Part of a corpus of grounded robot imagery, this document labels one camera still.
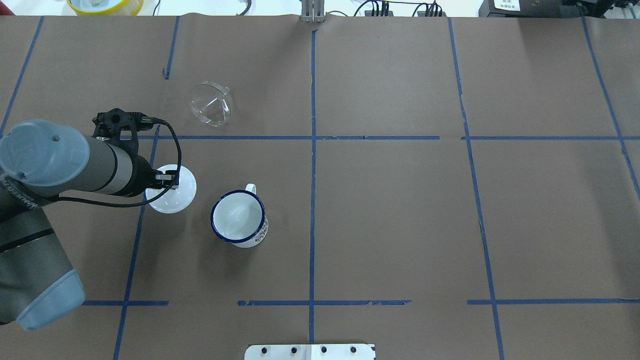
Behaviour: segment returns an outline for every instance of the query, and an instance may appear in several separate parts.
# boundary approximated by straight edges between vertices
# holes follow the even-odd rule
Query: metal clamp
[[[302,22],[324,22],[324,0],[302,0]]]

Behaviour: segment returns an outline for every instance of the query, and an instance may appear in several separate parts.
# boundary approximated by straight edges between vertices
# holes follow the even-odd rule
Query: black cable cluster
[[[178,142],[178,136],[175,134],[175,131],[173,130],[173,128],[171,127],[171,125],[169,125],[169,123],[167,121],[164,121],[163,119],[158,119],[158,118],[155,118],[155,117],[152,120],[153,120],[154,124],[164,125],[169,129],[169,131],[171,132],[171,136],[173,137],[173,141],[175,142],[175,149],[178,152],[178,162],[176,164],[176,169],[175,169],[176,176],[171,181],[171,185],[170,186],[165,188],[163,191],[161,191],[159,194],[157,194],[152,199],[141,201],[141,202],[135,202],[133,204],[114,204],[112,202],[102,202],[102,201],[95,201],[95,200],[89,200],[89,199],[82,199],[82,198],[79,198],[79,197],[63,197],[63,196],[57,197],[57,198],[54,198],[54,199],[50,199],[50,200],[52,200],[54,202],[55,201],[82,202],[83,204],[107,206],[109,208],[135,208],[136,206],[147,205],[147,204],[150,204],[150,203],[156,201],[157,199],[160,199],[162,197],[162,195],[166,194],[169,190],[171,190],[171,188],[173,186],[175,186],[175,183],[178,181],[179,174],[180,174],[180,168],[182,166],[182,149],[180,148],[180,143]]]
[[[381,1],[382,5],[378,4],[379,0],[366,0],[364,3],[360,4],[360,6],[358,7],[358,9],[356,10],[355,13],[353,13],[353,16],[357,16],[358,12],[360,11],[360,9],[362,9],[365,4],[367,3],[371,3],[371,16],[389,16],[389,4],[409,4],[409,5],[417,5],[415,10],[413,11],[413,14],[411,15],[412,17],[414,17],[417,12],[418,9],[424,5],[426,7],[425,9],[425,15],[426,17],[441,17],[442,16],[442,7],[440,5],[438,5],[438,3],[436,3],[435,1],[433,1],[433,3],[409,3],[406,1]],[[328,13],[341,13],[344,16],[348,16],[347,14],[343,13],[343,12],[339,12],[337,10],[334,11],[330,11]]]

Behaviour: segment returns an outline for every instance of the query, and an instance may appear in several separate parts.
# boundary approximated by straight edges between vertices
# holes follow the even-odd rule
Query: label
[[[520,11],[520,0],[493,0],[496,9],[507,10],[509,12]]]

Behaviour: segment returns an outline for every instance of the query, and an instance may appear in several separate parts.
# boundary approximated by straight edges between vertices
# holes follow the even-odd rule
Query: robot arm
[[[51,323],[84,302],[84,290],[41,207],[59,200],[132,207],[148,204],[178,185],[180,147],[163,120],[113,109],[93,120],[93,136],[44,120],[16,125],[0,140],[0,325],[16,321],[27,331]],[[138,155],[138,131],[169,127],[179,151],[178,169],[153,170]],[[131,139],[121,138],[123,131]],[[66,190],[122,197],[164,189],[135,204],[60,197]]]

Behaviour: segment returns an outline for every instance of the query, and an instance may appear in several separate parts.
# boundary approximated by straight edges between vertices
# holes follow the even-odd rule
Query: mug handle
[[[255,185],[254,184],[247,184],[246,188],[244,188],[245,191],[247,192],[251,192],[255,194]]]

